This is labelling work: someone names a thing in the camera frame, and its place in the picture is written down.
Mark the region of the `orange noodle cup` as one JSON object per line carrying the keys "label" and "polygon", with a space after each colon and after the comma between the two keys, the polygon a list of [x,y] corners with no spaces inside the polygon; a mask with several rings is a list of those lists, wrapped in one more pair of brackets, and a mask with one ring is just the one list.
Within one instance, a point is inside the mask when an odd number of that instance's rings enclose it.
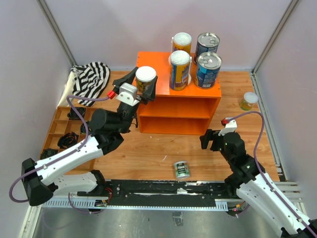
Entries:
{"label": "orange noodle cup", "polygon": [[156,77],[156,75],[156,70],[150,66],[142,66],[137,69],[135,78],[139,95],[142,95],[144,90],[148,88],[149,84]]}

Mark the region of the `white lid yellow jar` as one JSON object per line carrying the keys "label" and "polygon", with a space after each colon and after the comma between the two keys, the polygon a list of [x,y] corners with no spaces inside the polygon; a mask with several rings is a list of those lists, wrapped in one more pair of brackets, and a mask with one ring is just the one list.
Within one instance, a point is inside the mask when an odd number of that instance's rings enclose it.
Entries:
{"label": "white lid yellow jar", "polygon": [[254,92],[246,92],[240,102],[240,108],[244,111],[250,111],[258,102],[258,96]]}

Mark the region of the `tall yellow purple can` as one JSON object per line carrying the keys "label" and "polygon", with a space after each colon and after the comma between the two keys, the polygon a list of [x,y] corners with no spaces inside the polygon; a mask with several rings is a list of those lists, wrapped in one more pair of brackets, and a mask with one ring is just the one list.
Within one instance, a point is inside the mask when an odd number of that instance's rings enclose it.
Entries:
{"label": "tall yellow purple can", "polygon": [[174,51],[185,51],[188,54],[191,52],[192,37],[186,32],[179,32],[171,39],[171,53]]}

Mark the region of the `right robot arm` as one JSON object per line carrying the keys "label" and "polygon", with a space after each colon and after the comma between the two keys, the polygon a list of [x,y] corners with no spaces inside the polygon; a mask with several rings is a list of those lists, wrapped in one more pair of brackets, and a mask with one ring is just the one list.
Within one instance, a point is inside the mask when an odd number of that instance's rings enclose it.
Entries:
{"label": "right robot arm", "polygon": [[232,174],[225,179],[224,192],[239,197],[255,209],[281,238],[315,238],[317,221],[301,212],[277,187],[269,174],[245,149],[236,132],[220,135],[208,129],[200,136],[201,148],[218,151],[227,161]]}

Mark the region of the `blue soup can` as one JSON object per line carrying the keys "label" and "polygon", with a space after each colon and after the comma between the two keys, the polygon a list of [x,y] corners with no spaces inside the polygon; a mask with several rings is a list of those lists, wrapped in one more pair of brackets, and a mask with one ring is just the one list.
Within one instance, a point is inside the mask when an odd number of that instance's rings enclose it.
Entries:
{"label": "blue soup can", "polygon": [[204,52],[197,59],[195,84],[202,89],[210,89],[215,85],[222,65],[217,53]]}

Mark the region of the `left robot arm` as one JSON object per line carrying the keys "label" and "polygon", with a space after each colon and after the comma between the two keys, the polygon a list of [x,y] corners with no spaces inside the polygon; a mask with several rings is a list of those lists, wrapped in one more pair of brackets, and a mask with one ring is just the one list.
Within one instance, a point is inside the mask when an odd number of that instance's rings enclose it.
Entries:
{"label": "left robot arm", "polygon": [[49,201],[62,190],[61,185],[54,183],[60,176],[120,146],[124,140],[122,135],[130,132],[139,104],[147,104],[155,99],[158,78],[155,76],[151,79],[149,86],[139,95],[137,87],[132,85],[139,71],[136,67],[113,82],[114,88],[108,97],[116,97],[120,101],[117,111],[95,110],[90,123],[85,125],[86,137],[83,141],[38,162],[31,158],[22,162],[21,180],[31,206]]}

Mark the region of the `green white noodle cup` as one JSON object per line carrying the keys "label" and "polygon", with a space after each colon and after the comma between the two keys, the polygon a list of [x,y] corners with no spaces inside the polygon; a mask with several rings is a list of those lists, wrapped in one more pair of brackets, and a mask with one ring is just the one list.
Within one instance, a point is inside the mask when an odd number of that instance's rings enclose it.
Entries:
{"label": "green white noodle cup", "polygon": [[177,179],[187,179],[190,177],[190,171],[187,161],[179,161],[174,163],[175,177]]}

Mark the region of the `dark blue food can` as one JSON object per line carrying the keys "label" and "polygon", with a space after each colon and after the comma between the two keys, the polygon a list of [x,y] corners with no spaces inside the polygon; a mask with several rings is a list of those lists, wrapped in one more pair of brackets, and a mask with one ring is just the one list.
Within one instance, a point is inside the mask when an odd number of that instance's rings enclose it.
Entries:
{"label": "dark blue food can", "polygon": [[220,38],[210,32],[201,33],[197,38],[196,51],[194,56],[194,63],[197,64],[198,57],[204,52],[216,53]]}

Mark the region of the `tall colourful can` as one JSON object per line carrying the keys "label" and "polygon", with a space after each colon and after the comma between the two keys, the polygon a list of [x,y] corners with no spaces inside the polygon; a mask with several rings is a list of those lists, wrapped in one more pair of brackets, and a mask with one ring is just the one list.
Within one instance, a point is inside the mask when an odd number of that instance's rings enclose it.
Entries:
{"label": "tall colourful can", "polygon": [[174,91],[181,91],[191,83],[192,57],[182,50],[174,51],[170,57],[169,86]]}

